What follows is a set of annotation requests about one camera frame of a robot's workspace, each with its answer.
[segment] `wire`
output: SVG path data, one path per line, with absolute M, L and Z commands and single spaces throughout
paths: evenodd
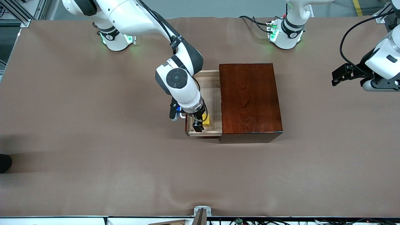
M 250 18 L 250 17 L 248 17 L 248 16 L 239 16 L 239 18 L 246 18 L 246 19 L 250 20 L 250 21 L 253 22 L 253 23 L 257 23 L 257 24 L 259 24 L 259 25 L 264 25 L 264 26 L 266 26 L 265 23 L 257 22 L 255 19 L 253 20 L 252 18 Z
M 357 220 L 357 221 L 355 221 L 355 222 L 353 222 L 353 223 L 347 223 L 347 224 L 348 224 L 348 225 L 352 225 L 352 224 L 359 223 L 359 222 L 364 221 L 364 220 L 368 220 L 369 222 L 372 221 L 372 222 L 375 222 L 375 223 L 379 223 L 379 224 L 381 224 L 381 225 L 384 225 L 384 224 L 385 224 L 385 223 L 383 223 L 383 222 L 377 221 L 377 220 L 375 220 L 375 219 L 369 219 L 369 218 L 359 219 L 359 220 Z
M 391 5 L 388 4 L 388 5 L 378 14 L 378 16 L 381 15 L 389 6 L 391 6 Z
M 194 81 L 196 81 L 197 87 L 198 87 L 198 89 L 199 89 L 199 91 L 200 91 L 200 84 L 199 84 L 199 82 L 196 80 L 196 78 L 194 78 L 194 76 L 192 76 L 192 78 L 193 78 Z
M 196 78 L 194 78 L 193 76 L 192 76 L 192 78 L 193 78 L 193 80 L 196 82 L 196 84 L 197 84 L 197 87 L 198 87 L 198 89 L 199 89 L 199 91 L 200 91 L 200 84 L 199 84 L 199 82 L 196 80 Z M 193 117 L 193 115 L 192 114 L 189 114 L 189 113 L 187 113 L 187 114 L 189 114 L 190 115 L 190 117 L 192 117 L 195 121 L 197 121 L 197 122 L 204 122 L 204 121 L 206 121 L 207 120 L 207 118 L 208 118 L 208 109 L 207 109 L 207 105 L 206 105 L 206 103 L 204 102 L 204 99 L 203 99 L 203 105 L 204 105 L 204 107 L 206 108 L 206 117 L 205 117 L 205 119 L 204 120 L 199 120 L 199 119 L 196 119 L 196 118 L 194 118 Z
M 397 27 L 397 16 L 394 18 L 393 24 L 389 25 L 388 28 L 389 30 L 393 30 L 395 27 Z
M 148 11 L 148 13 L 160 24 L 162 29 L 167 33 L 168 38 L 170 39 L 170 42 L 173 42 L 174 40 L 172 39 L 170 33 L 168 32 L 167 28 L 165 27 L 164 23 L 161 22 L 161 20 L 154 14 L 153 10 L 150 9 L 142 0 L 139 0 L 139 2 L 142 4 L 142 6 Z
M 264 31 L 265 33 L 272 34 L 272 31 L 268 31 L 268 30 L 262 29 L 258 23 L 256 23 L 256 25 L 258 26 L 258 28 L 259 28 L 260 30 Z
M 280 219 L 277 219 L 277 218 L 269 218 L 269 220 L 277 221 L 279 223 L 283 223 L 284 225 L 290 225 L 289 223 L 284 222 L 283 220 L 280 220 Z
M 363 71 L 362 69 L 360 69 L 358 66 L 356 66 L 354 63 L 352 63 L 350 60 L 348 60 L 348 59 L 343 55 L 342 48 L 343 48 L 344 39 L 346 39 L 346 37 L 347 37 L 347 35 L 350 33 L 350 31 L 352 31 L 352 30 L 353 30 L 354 28 L 356 28 L 358 25 L 363 24 L 363 23 L 365 23 L 365 22 L 368 22 L 368 21 L 370 21 L 370 20 L 374 20 L 374 19 L 379 18 L 379 17 L 383 17 L 383 16 L 390 15 L 390 14 L 392 14 L 392 13 L 394 13 L 394 12 L 388 12 L 388 13 L 381 14 L 381 15 L 379 15 L 379 16 L 374 16 L 374 17 L 368 18 L 368 19 L 366 19 L 366 20 L 363 20 L 363 21 L 361 21 L 361 22 L 358 22 L 357 24 L 355 24 L 354 26 L 352 26 L 350 29 L 348 29 L 348 31 L 346 31 L 346 33 L 344 34 L 344 36 L 343 36 L 343 38 L 342 38 L 342 41 L 340 42 L 339 52 L 340 52 L 340 55 L 342 56 L 342 58 L 343 58 L 347 63 L 349 63 L 350 65 L 352 65 L 354 68 L 356 68 L 357 70 L 359 70 L 360 72 L 362 72 L 362 73 L 365 74 L 365 75 L 370 76 L 370 74 L 368 74 L 368 73 L 366 73 L 365 71 Z
M 6 12 L 6 9 L 5 9 L 5 8 L 3 8 L 2 6 L 0 6 L 0 18 L 1 18 L 5 13 L 8 13 L 8 12 Z

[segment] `open drawer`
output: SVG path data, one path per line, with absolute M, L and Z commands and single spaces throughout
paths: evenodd
M 268 143 L 283 133 L 272 63 L 220 64 L 195 76 L 206 103 L 210 126 L 194 131 L 186 117 L 185 133 L 219 137 L 220 143 Z
M 221 85 L 219 70 L 202 70 L 194 75 L 200 85 L 200 93 L 207 106 L 210 126 L 203 132 L 194 131 L 192 117 L 186 117 L 185 133 L 192 137 L 217 137 L 222 135 Z

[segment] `green led light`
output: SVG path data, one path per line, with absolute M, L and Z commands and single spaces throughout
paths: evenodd
M 126 39 L 126 42 L 128 43 L 128 44 L 130 44 L 130 43 L 132 43 L 133 41 L 133 38 L 132 38 L 132 36 L 127 36 L 127 35 L 124 35 L 125 36 L 125 39 Z
M 103 43 L 106 45 L 106 40 L 104 40 L 104 37 L 102 34 L 100 34 L 101 39 L 103 40 Z
M 271 37 L 270 37 L 270 41 L 275 41 L 276 40 L 276 37 L 278 36 L 278 30 L 276 29 L 272 34 L 271 34 Z

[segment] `black cable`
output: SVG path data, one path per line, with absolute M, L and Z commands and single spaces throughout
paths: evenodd
M 325 223 L 327 223 L 327 224 L 332 224 L 332 225 L 338 225 L 338 224 L 339 224 L 339 223 L 332 222 L 332 221 L 328 221 L 328 220 L 325 220 L 325 219 L 320 220 L 320 222 L 325 222 Z
M 397 16 L 394 18 L 393 24 L 389 25 L 389 30 L 393 30 L 397 26 Z
M 242 219 L 243 225 L 250 225 L 245 219 Z
M 347 224 L 348 224 L 348 225 L 352 225 L 352 224 L 359 223 L 359 222 L 364 221 L 364 220 L 368 220 L 368 221 L 372 221 L 372 222 L 375 222 L 375 223 L 379 223 L 379 224 L 381 224 L 381 225 L 384 225 L 384 224 L 385 224 L 385 223 L 383 223 L 383 222 L 381 222 L 381 221 L 377 221 L 377 220 L 375 220 L 375 219 L 370 219 L 370 218 L 359 219 L 359 220 L 357 220 L 357 221 L 355 221 L 355 222 L 353 222 L 353 223 L 347 223 Z
M 257 225 L 255 221 L 253 220 L 249 220 L 250 222 L 252 222 L 254 225 Z
M 382 14 L 388 7 L 390 6 L 390 4 L 388 4 L 379 14 L 378 14 L 378 16 L 380 15 L 380 14 Z
M 255 19 L 253 20 L 252 18 L 250 18 L 250 17 L 248 17 L 248 16 L 239 16 L 239 18 L 246 18 L 246 19 L 250 20 L 250 21 L 253 22 L 253 23 L 257 23 L 257 24 L 259 24 L 259 25 L 264 25 L 264 26 L 266 26 L 265 23 L 257 22 Z
M 6 9 L 0 6 L 0 18 L 6 13 Z
M 387 16 L 387 15 L 393 14 L 393 13 L 394 13 L 394 12 L 388 12 L 388 13 L 381 14 L 381 15 L 379 15 L 379 16 L 373 16 L 373 17 L 371 17 L 371 18 L 368 18 L 368 19 L 366 19 L 366 20 L 363 20 L 363 21 L 361 21 L 361 22 L 358 22 L 357 24 L 355 24 L 354 26 L 352 26 L 348 31 L 346 31 L 346 33 L 344 34 L 344 36 L 343 36 L 343 38 L 342 38 L 342 41 L 340 42 L 339 52 L 340 52 L 340 55 L 342 56 L 342 58 L 343 58 L 347 63 L 349 63 L 350 65 L 352 65 L 354 68 L 356 68 L 357 70 L 359 70 L 360 72 L 362 72 L 362 73 L 365 74 L 365 75 L 368 75 L 368 76 L 369 76 L 370 74 L 368 74 L 368 73 L 366 73 L 365 71 L 361 70 L 358 66 L 356 66 L 354 63 L 352 63 L 350 60 L 348 60 L 348 59 L 343 55 L 342 48 L 343 48 L 344 39 L 345 39 L 346 36 L 350 33 L 350 31 L 352 31 L 352 30 L 353 30 L 354 28 L 356 28 L 358 25 L 363 24 L 363 23 L 365 23 L 365 22 L 368 22 L 368 21 L 370 21 L 370 20 L 374 20 L 374 19 L 379 18 L 379 17 L 383 17 L 383 16 Z
M 273 224 L 275 224 L 275 225 L 281 225 L 281 224 L 279 224 L 279 223 L 276 223 L 276 222 L 274 222 L 274 221 L 268 221 L 268 220 L 265 220 L 266 221 L 266 223 L 264 222 L 264 221 L 257 221 L 260 225 L 267 225 L 267 224 L 269 224 L 269 223 L 273 223 Z
M 139 2 L 142 4 L 142 6 L 148 11 L 148 13 L 159 23 L 159 25 L 162 27 L 162 29 L 167 33 L 168 38 L 170 39 L 170 42 L 173 42 L 173 39 L 170 35 L 170 33 L 167 31 L 167 28 L 165 27 L 164 23 L 154 14 L 153 10 L 150 9 L 142 0 L 139 0 Z
M 258 23 L 256 23 L 256 25 L 258 26 L 258 28 L 259 28 L 260 30 L 264 31 L 265 33 L 272 34 L 272 31 L 268 31 L 268 30 L 262 29 Z
M 277 218 L 269 218 L 269 220 L 277 221 L 279 223 L 283 223 L 284 225 L 290 225 L 289 223 L 284 222 L 283 220 L 280 220 L 280 219 L 277 219 Z
M 198 82 L 198 81 L 196 80 L 196 78 L 194 78 L 193 76 L 192 76 L 192 78 L 193 78 L 193 80 L 196 82 L 197 87 L 198 87 L 198 89 L 199 89 L 199 91 L 200 91 L 201 88 L 200 88 L 199 82 Z M 206 103 L 204 102 L 204 99 L 203 99 L 203 105 L 204 105 L 204 107 L 206 108 L 206 117 L 205 117 L 205 119 L 202 118 L 202 121 L 204 122 L 204 121 L 206 121 L 207 118 L 208 118 L 208 109 L 207 109 Z

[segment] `floor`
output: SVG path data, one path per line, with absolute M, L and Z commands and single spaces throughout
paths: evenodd
M 146 4 L 167 19 L 177 17 L 272 17 L 285 11 L 283 0 L 146 0 Z M 382 8 L 384 0 L 359 1 L 363 15 L 371 15 Z M 357 16 L 353 0 L 336 0 L 331 4 L 313 5 L 316 17 Z M 61 0 L 48 0 L 44 18 L 50 20 L 86 20 L 70 14 Z M 19 28 L 0 27 L 0 59 L 7 62 L 14 46 Z

